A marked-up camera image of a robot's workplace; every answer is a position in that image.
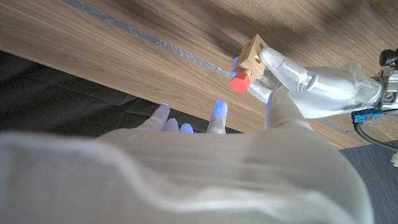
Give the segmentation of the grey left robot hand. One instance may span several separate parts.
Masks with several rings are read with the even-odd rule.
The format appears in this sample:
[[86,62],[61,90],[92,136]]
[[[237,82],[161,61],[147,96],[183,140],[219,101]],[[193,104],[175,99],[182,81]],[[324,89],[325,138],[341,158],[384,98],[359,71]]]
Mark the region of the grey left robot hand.
[[365,74],[357,60],[341,68],[303,67],[270,48],[250,50],[233,61],[232,89],[249,92],[267,103],[272,91],[284,87],[307,119],[318,119],[371,108],[397,109],[397,52],[384,50],[377,77]]

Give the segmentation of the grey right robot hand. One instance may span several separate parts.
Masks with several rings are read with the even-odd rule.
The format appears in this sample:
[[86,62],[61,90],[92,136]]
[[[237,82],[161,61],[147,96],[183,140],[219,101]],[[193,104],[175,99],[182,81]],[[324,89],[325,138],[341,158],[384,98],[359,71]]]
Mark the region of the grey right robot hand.
[[193,134],[160,106],[98,138],[1,134],[2,223],[373,223],[351,163],[278,88],[266,127]]

